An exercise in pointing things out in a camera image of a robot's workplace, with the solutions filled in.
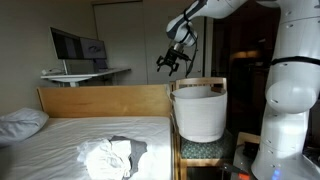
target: computer screen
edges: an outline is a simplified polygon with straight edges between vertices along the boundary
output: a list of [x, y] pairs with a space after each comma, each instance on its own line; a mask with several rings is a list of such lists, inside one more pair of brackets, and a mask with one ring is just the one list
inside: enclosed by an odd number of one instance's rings
[[80, 38], [84, 59], [106, 59], [104, 42], [97, 39]]
[[84, 59], [80, 37], [51, 28], [58, 59]]

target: white bedsheet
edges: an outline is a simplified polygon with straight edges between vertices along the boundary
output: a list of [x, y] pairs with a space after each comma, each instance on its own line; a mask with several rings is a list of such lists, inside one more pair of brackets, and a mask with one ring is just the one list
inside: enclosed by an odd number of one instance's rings
[[77, 146], [95, 138], [125, 136], [147, 143], [131, 179], [172, 179], [170, 120], [163, 117], [51, 119], [53, 124], [25, 141], [0, 149], [0, 179], [90, 179], [77, 162]]

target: crumpled white cloth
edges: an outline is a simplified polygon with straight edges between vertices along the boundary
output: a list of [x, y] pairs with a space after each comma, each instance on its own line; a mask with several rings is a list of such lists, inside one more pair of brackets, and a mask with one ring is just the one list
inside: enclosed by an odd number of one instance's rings
[[77, 160], [87, 166], [91, 179], [122, 180], [130, 177], [131, 144], [129, 140], [89, 140], [77, 147]]

